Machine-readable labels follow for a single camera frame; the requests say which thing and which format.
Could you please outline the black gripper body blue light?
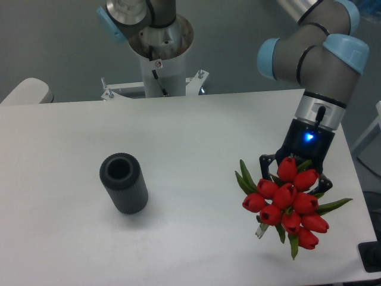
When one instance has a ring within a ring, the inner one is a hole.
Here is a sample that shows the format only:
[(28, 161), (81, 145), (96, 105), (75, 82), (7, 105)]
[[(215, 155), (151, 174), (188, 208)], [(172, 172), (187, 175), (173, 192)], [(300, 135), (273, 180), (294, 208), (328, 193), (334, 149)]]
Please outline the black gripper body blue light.
[(312, 168), (321, 174), (334, 136), (334, 132), (293, 119), (282, 146), (275, 154), (277, 164), (286, 157), (293, 157), (297, 166), (311, 160)]

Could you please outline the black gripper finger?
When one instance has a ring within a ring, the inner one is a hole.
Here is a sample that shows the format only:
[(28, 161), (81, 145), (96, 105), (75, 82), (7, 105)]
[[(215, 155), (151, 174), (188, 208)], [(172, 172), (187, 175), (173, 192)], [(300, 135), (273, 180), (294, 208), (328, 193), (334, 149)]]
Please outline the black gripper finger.
[(280, 164), (280, 161), (277, 159), (275, 154), (263, 154), (259, 157), (261, 175), (263, 179), (271, 180), (269, 166), (272, 162), (276, 162), (276, 166)]
[(310, 195), (324, 194), (333, 187), (332, 181), (324, 174), (321, 173), (318, 178), (318, 185), (312, 191), (309, 192)]

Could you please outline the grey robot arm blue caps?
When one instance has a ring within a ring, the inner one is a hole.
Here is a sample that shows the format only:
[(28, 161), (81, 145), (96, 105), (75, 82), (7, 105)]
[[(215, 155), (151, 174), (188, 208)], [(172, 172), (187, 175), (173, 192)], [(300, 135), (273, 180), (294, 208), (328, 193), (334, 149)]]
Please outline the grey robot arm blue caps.
[[(280, 1), (298, 23), (287, 39), (265, 41), (257, 69), (265, 77), (295, 82), (304, 88), (281, 148), (260, 157), (263, 178), (269, 165), (293, 157), (318, 172), (366, 65), (369, 48), (354, 38), (360, 13), (350, 1)], [(176, 11), (174, 1), (107, 1), (96, 15), (116, 42), (128, 42), (140, 60), (145, 95), (199, 95), (207, 72), (190, 81), (185, 53), (193, 28)]]

